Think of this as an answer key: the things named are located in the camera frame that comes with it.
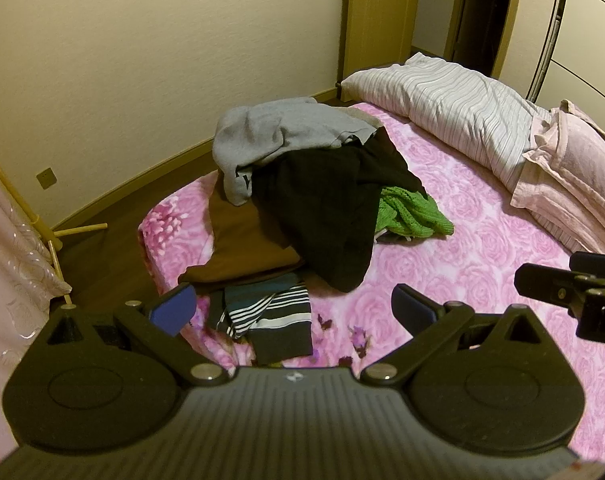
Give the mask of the wooden clothes rack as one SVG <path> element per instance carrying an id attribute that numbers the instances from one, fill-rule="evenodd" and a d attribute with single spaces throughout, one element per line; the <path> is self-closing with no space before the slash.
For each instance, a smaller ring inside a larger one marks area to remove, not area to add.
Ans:
<path id="1" fill-rule="evenodd" d="M 62 238 L 66 236 L 80 235 L 86 233 L 92 233 L 97 231 L 105 231 L 108 229 L 108 224 L 97 223 L 90 224 L 89 226 L 78 226 L 78 228 L 71 229 L 63 229 L 63 230 L 53 230 L 50 228 L 46 222 L 31 208 L 31 206 L 27 203 L 27 201 L 22 197 L 22 194 L 18 192 L 16 186 L 11 182 L 11 180 L 7 177 L 6 173 L 2 169 L 0 165 L 0 182 L 6 189 L 6 192 L 9 196 L 11 196 L 12 200 L 17 204 L 17 206 L 22 210 L 22 212 L 27 216 L 30 226 L 33 227 L 37 231 L 40 236 L 40 239 L 43 240 L 48 246 L 48 252 L 51 256 L 52 268 L 55 272 L 55 275 L 62 280 L 64 278 L 62 267 L 60 266 L 60 259 L 58 258 L 58 253 L 63 249 L 64 244 L 62 242 Z"/>

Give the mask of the pink rose bed blanket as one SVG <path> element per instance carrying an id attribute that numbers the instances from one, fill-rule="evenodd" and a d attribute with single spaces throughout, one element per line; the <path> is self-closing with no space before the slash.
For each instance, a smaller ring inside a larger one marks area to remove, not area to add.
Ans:
<path id="1" fill-rule="evenodd" d="M 576 320 L 564 309 L 523 298 L 514 273 L 525 262 L 568 268 L 565 248 L 524 209 L 510 206 L 511 193 L 490 170 L 435 136 L 371 104 L 356 104 L 379 118 L 455 232 L 443 240 L 374 245 L 362 284 L 340 294 L 305 278 L 312 311 L 313 354 L 282 362 L 312 367 L 349 364 L 356 375 L 367 365 L 405 344 L 410 334 L 391 313 L 391 292 L 406 283 L 438 302 L 460 300 L 476 312 L 501 313 L 509 304 L 528 304 L 552 335 L 581 381 L 586 408 L 571 448 L 584 460 L 605 462 L 605 344 L 575 337 Z M 212 254 L 208 200 L 217 171 L 185 185 L 154 206 L 139 226 L 148 272 L 163 294 L 178 285 L 188 266 Z M 209 298 L 197 300 L 196 313 L 181 334 L 198 353 L 230 372 L 252 366 L 249 344 L 206 330 Z"/>

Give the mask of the striped white duvet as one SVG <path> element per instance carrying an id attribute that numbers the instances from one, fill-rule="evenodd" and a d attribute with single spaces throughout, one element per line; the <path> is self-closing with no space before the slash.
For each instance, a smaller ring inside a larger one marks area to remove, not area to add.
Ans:
<path id="1" fill-rule="evenodd" d="M 491 170 L 510 192 L 531 148 L 534 120 L 551 118 L 503 82 L 422 53 L 405 64 L 358 70 L 341 87 L 357 101 L 410 119 Z"/>

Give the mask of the pink quilt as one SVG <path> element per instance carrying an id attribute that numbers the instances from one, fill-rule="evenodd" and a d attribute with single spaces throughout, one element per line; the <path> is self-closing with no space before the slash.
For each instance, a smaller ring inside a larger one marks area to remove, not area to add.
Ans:
<path id="1" fill-rule="evenodd" d="M 528 210 L 571 252 L 605 254 L 605 131 L 563 100 L 531 126 L 511 205 Z"/>

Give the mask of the grey sweater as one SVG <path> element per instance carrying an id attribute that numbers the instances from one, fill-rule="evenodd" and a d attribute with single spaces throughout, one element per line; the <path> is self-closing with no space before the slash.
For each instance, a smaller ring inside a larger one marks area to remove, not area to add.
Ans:
<path id="1" fill-rule="evenodd" d="M 239 106 L 219 119 L 212 154 L 223 177 L 225 197 L 235 206 L 252 196 L 252 168 L 287 152 L 339 148 L 369 140 L 383 122 L 359 108 L 335 107 L 312 98 Z"/>

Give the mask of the brown garment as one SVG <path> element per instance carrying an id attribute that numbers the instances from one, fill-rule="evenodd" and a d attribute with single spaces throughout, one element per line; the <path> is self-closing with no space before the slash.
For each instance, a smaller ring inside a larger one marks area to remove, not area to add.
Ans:
<path id="1" fill-rule="evenodd" d="M 211 257 L 200 266 L 189 266 L 179 276 L 180 283 L 215 288 L 260 281 L 301 262 L 270 214 L 252 200 L 234 206 L 226 199 L 222 176 L 209 197 L 208 212 L 214 234 Z"/>

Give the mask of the wooden door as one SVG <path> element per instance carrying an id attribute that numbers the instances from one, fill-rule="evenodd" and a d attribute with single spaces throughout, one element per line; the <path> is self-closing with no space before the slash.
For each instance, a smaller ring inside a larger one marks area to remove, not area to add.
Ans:
<path id="1" fill-rule="evenodd" d="M 339 79 L 410 56 L 419 0 L 346 0 Z"/>

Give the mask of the white wardrobe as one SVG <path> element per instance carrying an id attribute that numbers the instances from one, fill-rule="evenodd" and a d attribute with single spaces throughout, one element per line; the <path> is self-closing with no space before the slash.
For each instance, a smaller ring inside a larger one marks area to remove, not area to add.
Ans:
<path id="1" fill-rule="evenodd" d="M 493 77 L 550 107 L 605 117 L 605 0 L 510 0 Z"/>

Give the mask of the green knitted garment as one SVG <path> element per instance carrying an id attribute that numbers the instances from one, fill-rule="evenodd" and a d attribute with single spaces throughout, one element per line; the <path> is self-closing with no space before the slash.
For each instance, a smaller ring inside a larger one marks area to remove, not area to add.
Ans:
<path id="1" fill-rule="evenodd" d="M 455 226 L 439 210 L 432 196 L 397 186 L 383 188 L 375 223 L 375 238 L 394 235 L 405 240 L 425 240 L 433 236 L 449 236 L 453 232 Z"/>

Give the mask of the striped black white garment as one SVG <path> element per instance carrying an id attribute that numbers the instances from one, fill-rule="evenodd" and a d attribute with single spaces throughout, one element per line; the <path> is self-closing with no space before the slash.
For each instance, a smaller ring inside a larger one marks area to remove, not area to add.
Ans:
<path id="1" fill-rule="evenodd" d="M 206 326 L 252 346 L 258 365 L 311 356 L 308 288 L 298 274 L 226 286 L 210 295 Z"/>

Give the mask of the wall socket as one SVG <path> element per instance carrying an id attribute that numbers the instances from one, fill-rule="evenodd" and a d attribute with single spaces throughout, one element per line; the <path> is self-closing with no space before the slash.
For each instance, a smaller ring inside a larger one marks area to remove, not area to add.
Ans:
<path id="1" fill-rule="evenodd" d="M 37 180 L 38 180 L 42 190 L 47 190 L 48 188 L 52 188 L 52 186 L 56 185 L 56 183 L 57 183 L 56 174 L 51 167 L 48 167 L 45 170 L 40 171 L 37 174 Z"/>

